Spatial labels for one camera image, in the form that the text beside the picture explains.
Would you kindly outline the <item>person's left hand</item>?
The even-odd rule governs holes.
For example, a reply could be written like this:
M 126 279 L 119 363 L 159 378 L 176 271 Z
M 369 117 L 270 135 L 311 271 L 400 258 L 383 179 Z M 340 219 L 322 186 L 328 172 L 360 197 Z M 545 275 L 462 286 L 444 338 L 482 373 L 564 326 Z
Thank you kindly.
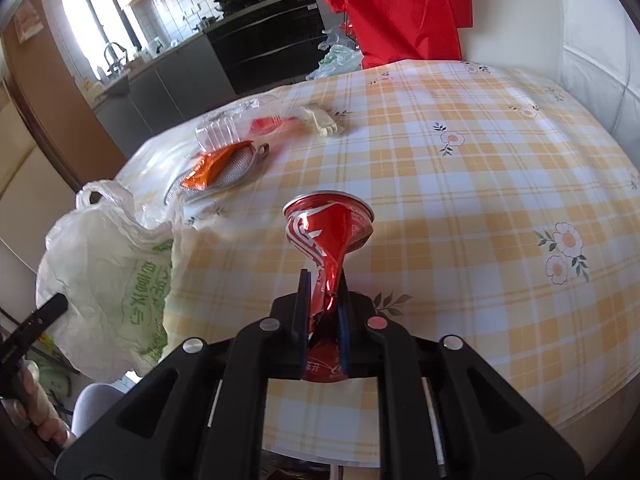
M 27 425 L 34 425 L 43 442 L 51 442 L 56 448 L 66 448 L 75 436 L 58 416 L 47 393 L 38 380 L 39 368 L 34 361 L 26 360 L 17 374 L 23 389 L 22 396 L 11 396 L 10 404 L 17 417 Z

